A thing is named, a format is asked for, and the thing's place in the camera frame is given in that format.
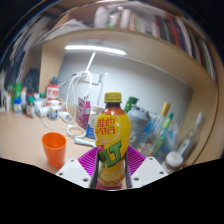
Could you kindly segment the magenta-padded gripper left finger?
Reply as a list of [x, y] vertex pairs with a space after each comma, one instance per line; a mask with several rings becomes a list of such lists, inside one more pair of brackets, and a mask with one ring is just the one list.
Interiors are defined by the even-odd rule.
[[83, 188], [95, 189], [98, 164], [98, 152], [93, 148], [78, 159], [67, 161], [56, 175]]

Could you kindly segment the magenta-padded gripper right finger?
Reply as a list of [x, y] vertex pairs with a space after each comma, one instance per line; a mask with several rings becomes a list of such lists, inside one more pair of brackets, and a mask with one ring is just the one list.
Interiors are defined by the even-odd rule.
[[145, 157], [135, 148], [128, 147], [125, 155], [125, 178], [128, 188], [140, 188], [167, 175], [154, 157]]

